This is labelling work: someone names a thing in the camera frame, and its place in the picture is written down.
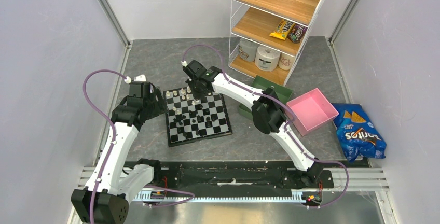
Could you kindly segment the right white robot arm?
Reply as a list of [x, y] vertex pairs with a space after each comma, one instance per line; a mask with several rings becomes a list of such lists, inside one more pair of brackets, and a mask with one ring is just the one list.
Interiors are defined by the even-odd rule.
[[319, 160], [305, 148], [292, 130], [285, 105], [279, 101], [275, 91], [248, 86], [226, 75], [212, 66], [205, 68], [200, 62], [181, 62], [188, 76], [194, 99], [207, 97], [209, 93], [220, 93], [245, 105], [252, 112], [254, 126], [262, 133], [273, 137], [294, 163], [300, 182], [305, 187], [313, 187], [320, 181], [323, 171]]

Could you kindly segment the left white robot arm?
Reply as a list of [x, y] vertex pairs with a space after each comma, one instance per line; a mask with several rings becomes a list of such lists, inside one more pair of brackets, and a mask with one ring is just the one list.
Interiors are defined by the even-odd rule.
[[139, 159], [121, 178], [130, 147], [142, 125], [166, 111], [159, 88], [145, 75], [125, 78], [129, 94], [112, 111], [111, 125], [101, 157], [83, 189], [75, 189], [72, 205], [83, 223], [124, 223], [129, 204], [146, 186], [162, 183], [160, 162]]

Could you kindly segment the black white chessboard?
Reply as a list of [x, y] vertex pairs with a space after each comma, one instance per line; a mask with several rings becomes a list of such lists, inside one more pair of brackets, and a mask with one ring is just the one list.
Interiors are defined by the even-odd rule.
[[194, 101], [189, 87], [165, 90], [162, 94], [168, 108], [165, 120], [169, 147], [232, 134], [222, 94], [209, 93], [198, 101]]

